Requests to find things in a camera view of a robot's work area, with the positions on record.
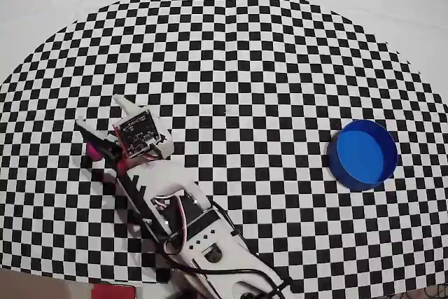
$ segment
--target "red component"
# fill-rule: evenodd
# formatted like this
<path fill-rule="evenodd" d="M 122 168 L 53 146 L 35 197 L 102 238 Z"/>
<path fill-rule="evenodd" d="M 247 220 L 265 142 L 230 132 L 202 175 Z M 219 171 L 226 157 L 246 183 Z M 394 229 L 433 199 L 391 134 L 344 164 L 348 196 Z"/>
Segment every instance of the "red component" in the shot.
<path fill-rule="evenodd" d="M 95 284 L 92 299 L 135 299 L 135 287 L 125 285 Z"/>

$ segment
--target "black wire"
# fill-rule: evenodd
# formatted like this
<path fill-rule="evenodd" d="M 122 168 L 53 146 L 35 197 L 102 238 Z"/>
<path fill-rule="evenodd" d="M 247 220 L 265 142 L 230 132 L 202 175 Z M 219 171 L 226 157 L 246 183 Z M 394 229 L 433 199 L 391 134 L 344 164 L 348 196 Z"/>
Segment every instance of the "black wire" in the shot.
<path fill-rule="evenodd" d="M 190 267 L 184 264 L 177 263 L 174 259 L 169 257 L 165 252 L 162 252 L 162 256 L 164 259 L 168 262 L 168 264 L 171 265 L 171 267 L 178 269 L 180 271 L 183 271 L 188 274 L 244 274 L 244 273 L 252 273 L 252 274 L 258 274 L 259 276 L 263 277 L 267 283 L 272 287 L 274 290 L 273 294 L 269 294 L 268 296 L 265 296 L 265 298 L 273 297 L 274 295 L 278 295 L 280 299 L 285 299 L 285 296 L 282 292 L 277 291 L 278 286 L 274 283 L 274 281 L 263 271 L 259 271 L 257 269 L 233 269 L 233 270 L 206 270 L 206 269 L 199 269 L 196 267 Z"/>
<path fill-rule="evenodd" d="M 233 230 L 235 230 L 235 231 L 238 233 L 239 237 L 240 237 L 240 238 L 242 239 L 242 241 L 246 244 L 246 246 L 249 247 L 249 245 L 247 244 L 246 239 L 241 235 L 241 233 L 240 233 L 240 232 L 238 231 L 238 229 L 235 227 L 235 224 L 233 223 L 232 219 L 230 218 L 230 216 L 229 216 L 229 214 L 226 212 L 226 210 L 225 210 L 224 208 L 222 208 L 222 206 L 221 206 L 219 203 L 217 203 L 216 201 L 212 200 L 210 197 L 209 197 L 209 201 L 210 201 L 210 203 L 211 203 L 215 208 L 217 208 L 217 210 L 221 213 L 221 215 L 224 216 L 224 218 L 227 220 L 227 222 L 230 224 L 230 226 L 233 228 Z M 261 260 L 260 257 L 259 257 L 258 255 L 256 255 L 255 253 L 253 253 L 253 252 L 250 251 L 250 250 L 249 250 L 249 252 L 250 252 L 253 256 L 255 256 L 257 259 Z"/>
<path fill-rule="evenodd" d="M 235 225 L 233 224 L 232 219 L 228 216 L 228 214 L 224 210 L 224 208 L 222 208 L 222 206 L 220 206 L 218 203 L 216 203 L 213 200 L 210 200 L 210 203 L 217 208 L 217 210 L 226 218 L 226 220 L 229 222 L 229 224 L 235 229 Z M 280 292 L 279 287 L 275 284 L 275 282 L 271 279 L 271 277 L 269 277 L 263 271 L 260 271 L 257 269 L 250 269 L 250 268 L 249 269 L 231 269 L 231 270 L 199 269 L 197 267 L 190 267 L 190 266 L 176 262 L 168 254 L 165 253 L 165 251 L 163 250 L 163 247 L 160 250 L 161 250 L 161 254 L 162 254 L 163 258 L 168 262 L 168 264 L 172 268 L 178 269 L 178 270 L 183 271 L 188 274 L 246 274 L 246 273 L 258 274 L 264 280 L 266 280 L 267 283 L 272 287 L 272 292 L 263 295 L 263 298 L 272 298 L 274 295 L 278 295 L 280 297 L 280 299 L 285 299 L 285 296 L 283 295 L 282 292 Z"/>

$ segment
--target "black checkerboard mat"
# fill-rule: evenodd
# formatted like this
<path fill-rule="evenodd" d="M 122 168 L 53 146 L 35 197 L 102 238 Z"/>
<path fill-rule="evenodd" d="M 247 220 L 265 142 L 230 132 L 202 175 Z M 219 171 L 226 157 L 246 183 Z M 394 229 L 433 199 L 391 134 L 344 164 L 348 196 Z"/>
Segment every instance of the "black checkerboard mat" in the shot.
<path fill-rule="evenodd" d="M 114 93 L 157 108 L 171 159 L 295 293 L 445 281 L 447 107 L 386 43 L 304 0 L 130 0 L 39 46 L 0 87 L 4 267 L 156 278 L 159 257 L 74 132 L 75 118 L 111 130 Z M 349 193 L 327 168 L 331 135 L 358 118 L 386 127 L 400 154 L 375 192 Z"/>

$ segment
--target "blue container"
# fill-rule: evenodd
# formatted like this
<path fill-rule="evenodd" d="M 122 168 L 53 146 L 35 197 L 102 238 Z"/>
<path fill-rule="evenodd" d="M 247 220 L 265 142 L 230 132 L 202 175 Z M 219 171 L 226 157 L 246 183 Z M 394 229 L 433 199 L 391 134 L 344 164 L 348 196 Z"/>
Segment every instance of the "blue container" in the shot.
<path fill-rule="evenodd" d="M 398 153 L 389 132 L 371 120 L 355 120 L 337 133 L 328 147 L 330 170 L 352 191 L 372 189 L 389 178 Z"/>

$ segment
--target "cable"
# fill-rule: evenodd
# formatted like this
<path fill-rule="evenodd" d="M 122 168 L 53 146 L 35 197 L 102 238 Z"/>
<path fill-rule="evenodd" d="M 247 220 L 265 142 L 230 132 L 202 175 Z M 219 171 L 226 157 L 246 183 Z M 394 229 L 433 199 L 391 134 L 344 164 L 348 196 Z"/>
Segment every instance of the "cable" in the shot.
<path fill-rule="evenodd" d="M 162 203 L 161 201 L 159 201 L 157 199 L 154 199 L 154 203 L 156 203 L 157 206 L 161 206 L 163 209 L 168 207 L 165 203 Z"/>
<path fill-rule="evenodd" d="M 180 271 L 184 271 L 185 273 L 188 274 L 244 274 L 244 273 L 258 274 L 259 276 L 263 277 L 273 289 L 273 293 L 269 293 L 267 296 L 265 296 L 265 298 L 272 298 L 274 295 L 278 295 L 280 299 L 285 299 L 285 296 L 283 295 L 282 292 L 278 291 L 278 286 L 274 283 L 271 277 L 269 277 L 263 271 L 259 271 L 257 269 L 234 269 L 234 270 L 198 269 L 196 267 L 190 267 L 184 264 L 180 264 L 175 260 L 171 259 L 171 257 L 169 257 L 165 253 L 163 253 L 162 256 L 173 268 L 178 269 Z"/>
<path fill-rule="evenodd" d="M 167 243 L 168 241 L 165 241 L 163 244 L 163 251 L 167 254 L 167 255 L 179 255 L 183 248 L 185 248 L 185 245 L 187 245 L 187 234 L 188 234 L 188 229 L 187 229 L 187 217 L 185 215 L 185 210 L 183 209 L 183 205 L 182 205 L 182 200 L 178 195 L 174 196 L 177 200 L 177 205 L 179 208 L 179 213 L 181 214 L 181 220 L 182 220 L 182 245 L 181 248 L 179 249 L 179 251 L 177 251 L 176 253 L 168 253 L 167 252 Z"/>
<path fill-rule="evenodd" d="M 235 228 L 235 225 L 233 224 L 233 222 L 230 219 L 230 217 L 228 216 L 228 214 L 225 212 L 224 208 L 222 208 L 219 204 L 217 204 L 213 200 L 211 200 L 211 203 L 226 218 L 226 220 L 229 221 L 229 224 L 233 228 Z M 188 274 L 204 274 L 204 275 L 207 275 L 207 274 L 217 274 L 217 275 L 218 274 L 221 274 L 221 275 L 224 275 L 224 274 L 246 274 L 246 273 L 258 274 L 259 276 L 261 276 L 272 287 L 272 292 L 264 295 L 263 298 L 268 299 L 268 298 L 272 298 L 275 295 L 277 295 L 277 296 L 280 297 L 280 299 L 285 299 L 285 296 L 279 290 L 279 287 L 275 284 L 275 282 L 271 279 L 271 277 L 268 276 L 263 271 L 260 271 L 260 270 L 257 270 L 257 269 L 250 269 L 250 268 L 249 269 L 233 269 L 233 270 L 207 270 L 207 269 L 199 269 L 197 267 L 190 267 L 190 266 L 187 266 L 187 265 L 184 265 L 184 264 L 180 264 L 177 261 L 175 261 L 174 259 L 172 259 L 170 257 L 170 254 L 168 254 L 166 252 L 166 249 L 165 249 L 164 245 L 165 244 L 162 244 L 162 246 L 161 246 L 161 254 L 162 254 L 163 258 L 168 262 L 168 264 L 172 268 L 174 268 L 174 269 L 183 271 L 183 272 L 188 273 Z"/>
<path fill-rule="evenodd" d="M 176 194 L 173 193 L 170 195 L 158 195 L 158 196 L 155 196 L 154 199 L 166 200 L 166 199 L 171 199 L 173 196 L 176 196 Z"/>

